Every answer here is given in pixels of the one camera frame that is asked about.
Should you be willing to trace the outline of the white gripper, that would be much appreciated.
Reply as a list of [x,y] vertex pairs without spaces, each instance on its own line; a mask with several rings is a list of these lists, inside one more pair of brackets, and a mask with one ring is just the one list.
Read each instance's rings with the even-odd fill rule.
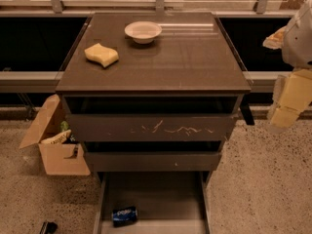
[[[306,0],[286,27],[266,37],[262,45],[272,50],[282,48],[283,61],[292,67],[312,68],[312,0]],[[312,102],[312,71],[297,69],[288,76],[279,76],[272,98],[269,124],[285,130]]]

